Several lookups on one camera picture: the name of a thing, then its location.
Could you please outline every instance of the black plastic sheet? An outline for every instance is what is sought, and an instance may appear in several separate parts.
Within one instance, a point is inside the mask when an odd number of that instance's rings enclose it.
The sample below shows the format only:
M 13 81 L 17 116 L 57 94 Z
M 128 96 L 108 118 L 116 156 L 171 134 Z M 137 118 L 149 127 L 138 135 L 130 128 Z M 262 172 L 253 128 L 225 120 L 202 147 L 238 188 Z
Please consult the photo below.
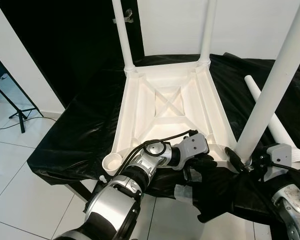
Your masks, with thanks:
M 198 55 L 147 56 L 136 65 L 191 62 L 198 58 Z M 231 54 L 212 54 L 210 59 L 210 73 L 238 140 L 255 105 L 244 77 L 251 75 L 262 89 L 274 60 L 241 59 Z M 126 77 L 121 62 L 109 66 L 87 83 L 27 161 L 31 170 L 51 185 L 98 180 L 100 175 L 110 179 L 102 168 L 102 160 L 112 148 Z M 300 67 L 276 114 L 300 149 Z M 266 129 L 258 147 L 272 143 L 274 139 Z M 176 184 L 186 184 L 182 171 L 158 169 L 147 193 L 174 198 Z M 276 219 L 251 186 L 221 167 L 202 173 L 202 183 L 193 185 L 193 204 L 205 212 L 206 220 L 223 212 L 264 224 Z

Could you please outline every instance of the white tube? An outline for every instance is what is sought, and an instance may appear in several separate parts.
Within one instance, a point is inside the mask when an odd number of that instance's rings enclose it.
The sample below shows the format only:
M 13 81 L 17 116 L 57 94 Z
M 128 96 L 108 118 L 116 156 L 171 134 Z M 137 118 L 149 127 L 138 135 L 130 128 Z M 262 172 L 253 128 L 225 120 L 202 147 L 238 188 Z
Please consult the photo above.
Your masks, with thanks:
M 245 76 L 244 80 L 253 96 L 253 99 L 257 101 L 261 91 L 255 83 L 254 79 L 250 75 L 248 75 Z M 276 143 L 288 144 L 292 147 L 291 166 L 295 169 L 300 169 L 300 149 L 296 147 L 294 141 L 291 139 L 276 114 L 273 114 L 268 128 Z
M 215 22 L 215 15 L 217 9 L 217 0 L 208 0 L 208 6 L 206 10 L 206 17 L 204 23 L 204 31 L 202 37 L 202 46 L 201 46 L 201 53 L 198 63 L 203 64 L 210 64 L 210 47 L 211 47 L 211 39 L 212 33 L 214 30 L 214 22 Z
M 122 50 L 122 54 L 123 54 L 124 71 L 131 72 L 135 69 L 135 65 L 132 61 L 124 13 L 123 13 L 122 7 L 121 7 L 121 1 L 120 0 L 112 0 L 112 5 L 113 5 L 113 10 L 114 10 L 116 27 L 118 28 L 118 33 L 119 33 L 121 50 Z
M 234 151 L 246 164 L 300 64 L 300 6 Z

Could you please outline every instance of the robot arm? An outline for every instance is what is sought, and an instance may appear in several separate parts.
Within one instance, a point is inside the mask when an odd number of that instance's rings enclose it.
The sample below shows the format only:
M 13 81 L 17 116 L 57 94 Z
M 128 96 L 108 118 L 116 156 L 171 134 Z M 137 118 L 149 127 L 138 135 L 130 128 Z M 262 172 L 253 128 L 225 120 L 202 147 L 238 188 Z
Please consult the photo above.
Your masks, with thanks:
M 131 161 L 128 159 L 122 170 L 91 201 L 85 223 L 56 240 L 128 240 L 137 223 L 142 196 L 157 168 L 178 171 L 195 155 L 209 152 L 201 133 L 187 133 L 190 137 L 174 146 L 162 140 L 144 144 L 140 154 Z

